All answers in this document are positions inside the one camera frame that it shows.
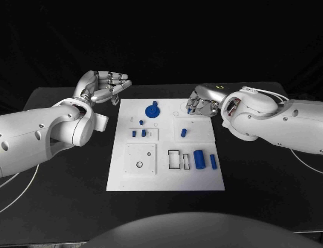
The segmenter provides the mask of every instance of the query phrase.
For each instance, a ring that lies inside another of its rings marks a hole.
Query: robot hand
[[[281,102],[276,103],[263,92]],[[192,92],[186,109],[189,114],[209,117],[221,111],[222,126],[245,141],[261,137],[277,146],[323,154],[323,102],[290,100],[250,87],[234,91],[225,85],[202,84]]]
[[[84,146],[93,131],[104,131],[108,117],[94,113],[93,106],[111,99],[131,85],[126,74],[88,71],[72,98],[52,107],[0,116],[0,177],[13,175],[46,160],[58,152]]]

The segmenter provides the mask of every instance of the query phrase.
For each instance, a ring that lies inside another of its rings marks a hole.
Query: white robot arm
[[[284,97],[287,101],[276,103],[261,92],[250,87],[232,92],[222,84],[202,84],[192,92],[186,109],[192,115],[211,117],[221,111],[222,126],[245,141],[261,137],[277,146],[323,154],[323,102]]]
[[[58,152],[84,146],[93,131],[104,131],[108,117],[94,113],[93,106],[111,99],[117,105],[121,92],[130,85],[129,75],[88,71],[72,98],[52,107],[0,116],[0,177],[16,174]]]

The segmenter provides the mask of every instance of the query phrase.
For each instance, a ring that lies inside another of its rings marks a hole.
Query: black table
[[[188,98],[198,84],[131,86],[121,98]],[[286,95],[274,82],[232,83]],[[51,107],[74,88],[39,88],[25,110]],[[0,245],[88,241],[114,227],[175,212],[222,212],[271,223],[291,231],[323,231],[323,175],[307,168],[287,148],[261,138],[242,141],[212,118],[225,191],[107,192],[118,106],[97,104],[110,117],[106,132],[94,132],[74,147],[41,164],[25,195],[0,214]],[[323,170],[323,156],[296,152]],[[23,191],[35,168],[0,189],[0,210]]]

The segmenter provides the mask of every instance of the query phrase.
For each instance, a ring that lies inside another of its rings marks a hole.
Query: blue object
[[[214,154],[211,154],[211,160],[212,160],[212,169],[218,169],[216,160],[215,160],[215,155]]]
[[[186,129],[183,128],[183,130],[182,130],[182,137],[185,137],[186,136]]]
[[[193,152],[193,159],[195,159],[196,169],[204,169],[204,168],[206,168],[202,150],[196,150],[196,151]]]
[[[146,108],[146,115],[149,118],[156,118],[160,114],[160,109],[157,107],[157,102],[153,101],[153,105]]]

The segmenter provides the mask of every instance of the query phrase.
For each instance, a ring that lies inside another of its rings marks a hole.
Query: blue knob
[[[186,136],[186,129],[183,128],[183,130],[182,130],[182,137],[185,137]]]
[[[149,118],[156,118],[160,114],[160,109],[157,107],[157,102],[153,101],[153,105],[146,108],[146,115]]]

